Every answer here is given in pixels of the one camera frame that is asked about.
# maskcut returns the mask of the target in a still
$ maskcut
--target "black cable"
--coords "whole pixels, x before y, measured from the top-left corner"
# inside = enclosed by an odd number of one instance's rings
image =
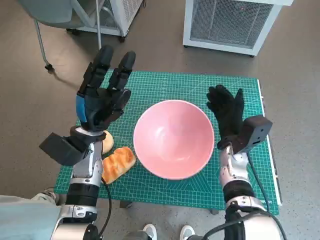
[[[102,182],[103,182],[103,185],[105,187],[105,190],[106,192],[108,193],[108,199],[109,199],[109,212],[108,212],[108,216],[106,217],[106,220],[101,228],[101,231],[99,232],[99,235],[98,235],[98,239],[100,239],[100,237],[102,236],[102,234],[104,233],[105,229],[106,229],[106,226],[110,220],[110,217],[111,217],[111,209],[112,209],[112,202],[111,202],[111,193],[110,193],[110,190],[108,188],[108,184],[106,183],[106,181],[104,180],[104,178],[102,177],[101,178]]]
[[[238,219],[235,219],[235,220],[232,220],[232,221],[229,221],[229,222],[226,222],[224,224],[221,224],[219,226],[216,226],[215,228],[212,228],[211,230],[209,230],[202,238],[202,240],[208,240],[208,237],[210,237],[211,235],[221,231],[221,230],[224,230],[225,228],[227,227],[230,227],[232,225],[235,225],[235,224],[239,224],[241,222],[244,222],[245,220],[248,220],[250,218],[252,218],[254,215],[257,215],[257,214],[261,214],[261,215],[265,215],[265,216],[268,216],[268,217],[271,217],[273,218],[273,220],[276,222],[276,224],[278,225],[279,229],[280,229],[280,232],[282,234],[282,237],[283,237],[283,240],[287,240],[287,236],[286,236],[286,233],[285,233],[285,230],[284,228],[282,227],[280,221],[274,216],[272,215],[270,212],[267,212],[267,211],[263,211],[263,210],[255,210],[255,211],[252,211],[250,212],[249,214],[243,216],[243,217],[240,217]]]
[[[249,162],[249,164],[250,164],[250,166],[251,166],[251,169],[252,169],[254,178],[255,178],[255,180],[256,180],[259,188],[261,189],[263,198],[264,198],[264,200],[265,200],[266,211],[269,213],[269,212],[270,212],[270,205],[269,205],[269,200],[268,200],[268,198],[267,198],[266,191],[265,191],[264,187],[262,186],[262,184],[261,184],[261,182],[260,182],[260,180],[259,180],[259,178],[258,178],[257,171],[256,171],[256,169],[255,169],[255,167],[254,167],[254,164],[252,163],[252,160],[251,160],[251,157],[250,157],[249,153],[247,153],[246,155],[247,155],[247,157],[248,157],[248,162]]]

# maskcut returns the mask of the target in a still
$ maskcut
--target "light blue clothing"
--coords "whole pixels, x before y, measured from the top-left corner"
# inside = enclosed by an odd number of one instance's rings
[[[0,195],[0,240],[49,240],[59,212],[43,193],[33,199]]]

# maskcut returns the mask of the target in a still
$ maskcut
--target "chair leg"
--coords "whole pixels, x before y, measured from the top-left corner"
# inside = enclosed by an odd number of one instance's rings
[[[97,26],[97,34],[98,34],[98,47],[100,50],[102,47],[102,43],[101,43],[99,0],[95,0],[95,6],[96,6],[96,26]]]
[[[34,24],[35,24],[35,30],[36,30],[36,34],[38,37],[38,41],[39,41],[39,45],[40,45],[40,49],[41,49],[41,54],[42,54],[42,58],[43,61],[45,62],[45,69],[47,69],[48,71],[53,71],[54,68],[52,67],[52,65],[48,62],[47,57],[46,57],[46,53],[45,53],[45,49],[44,49],[44,44],[42,42],[42,38],[41,38],[41,34],[40,34],[40,28],[39,28],[39,23],[37,20],[34,19]]]

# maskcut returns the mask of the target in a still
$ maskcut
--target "green cutting mat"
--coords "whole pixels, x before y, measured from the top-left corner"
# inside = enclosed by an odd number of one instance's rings
[[[111,74],[112,71],[106,74],[102,87],[107,87]],[[140,115],[153,104],[168,99],[185,100],[200,107],[213,124],[214,137],[217,143],[220,140],[218,123],[214,114],[206,106],[208,87],[217,84],[223,84],[234,95],[239,88],[243,88],[245,98],[244,118],[263,113],[259,83],[256,78],[168,72],[133,72],[126,86],[132,91],[132,95],[124,109],[124,115],[108,128],[108,131],[114,137],[114,148],[129,146],[133,150],[133,131]],[[256,146],[250,155],[267,193],[270,210],[272,213],[278,214],[276,190],[271,170],[271,156],[267,142]],[[63,166],[61,168],[54,189],[56,193],[67,193],[71,173],[72,169],[70,167]],[[257,197],[264,202],[251,169],[249,169],[249,176]],[[112,198],[116,200],[225,209],[223,192],[219,183],[219,154],[216,148],[207,166],[191,178],[185,180],[162,179],[151,174],[137,161],[128,173],[110,185],[110,190]],[[108,197],[104,187],[100,188],[99,197]]]

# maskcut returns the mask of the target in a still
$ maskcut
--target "pink bowl rim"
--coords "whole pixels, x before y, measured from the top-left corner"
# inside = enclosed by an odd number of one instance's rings
[[[156,106],[156,105],[164,104],[164,103],[167,103],[167,102],[181,102],[181,103],[189,104],[189,105],[197,108],[197,109],[202,113],[202,115],[204,115],[204,117],[205,117],[206,120],[208,121],[209,126],[210,126],[210,128],[211,128],[211,133],[212,133],[212,139],[213,139],[213,141],[212,141],[212,148],[211,148],[211,151],[210,151],[210,153],[209,153],[209,155],[208,155],[208,157],[207,157],[207,160],[204,161],[204,162],[203,162],[203,165],[202,165],[201,167],[199,167],[199,169],[197,169],[196,171],[194,171],[193,174],[186,175],[185,177],[170,177],[170,178],[168,178],[168,177],[161,176],[161,174],[159,174],[158,172],[152,172],[152,171],[150,171],[150,170],[144,165],[143,160],[140,160],[140,158],[139,158],[139,156],[138,156],[139,154],[138,154],[137,151],[136,151],[136,141],[135,141],[136,138],[135,138],[135,135],[136,135],[136,128],[137,128],[137,125],[139,124],[140,120],[142,119],[142,117],[143,117],[144,115],[146,115],[146,114],[148,113],[148,111],[149,111],[151,108],[153,108],[153,107]],[[212,154],[213,154],[213,152],[214,152],[214,148],[215,148],[215,131],[214,131],[214,127],[212,126],[212,123],[211,123],[210,119],[208,118],[208,116],[206,115],[206,113],[205,113],[200,107],[194,105],[194,104],[191,103],[191,102],[185,101],[185,100],[178,100],[178,99],[163,100],[163,101],[157,102],[157,103],[153,104],[152,106],[150,106],[147,110],[145,110],[145,111],[142,113],[142,115],[139,117],[138,121],[136,121],[134,130],[133,130],[133,148],[134,148],[135,154],[136,154],[139,162],[143,165],[143,167],[144,167],[145,169],[147,169],[150,173],[156,175],[157,177],[162,178],[162,179],[168,179],[168,180],[183,180],[183,179],[188,179],[188,178],[191,178],[192,176],[198,174],[202,169],[204,169],[204,167],[205,167],[205,166],[208,164],[208,162],[210,161],[210,159],[211,159],[211,157],[212,157]]]

